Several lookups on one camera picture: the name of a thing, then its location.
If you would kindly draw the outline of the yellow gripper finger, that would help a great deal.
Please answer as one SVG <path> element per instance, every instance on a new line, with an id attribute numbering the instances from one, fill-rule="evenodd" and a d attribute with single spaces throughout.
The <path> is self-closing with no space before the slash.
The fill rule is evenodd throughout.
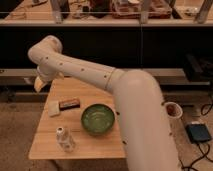
<path id="1" fill-rule="evenodd" d="M 34 82 L 34 89 L 37 93 L 39 93 L 47 84 L 47 81 L 42 80 L 40 77 L 37 77 Z"/>

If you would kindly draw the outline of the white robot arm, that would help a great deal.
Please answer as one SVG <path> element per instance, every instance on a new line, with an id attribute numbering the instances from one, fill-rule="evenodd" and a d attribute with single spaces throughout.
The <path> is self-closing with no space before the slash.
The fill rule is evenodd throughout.
<path id="1" fill-rule="evenodd" d="M 151 74 L 66 56 L 52 35 L 33 45 L 28 57 L 37 65 L 41 84 L 63 73 L 113 95 L 129 171 L 181 171 L 165 100 Z"/>

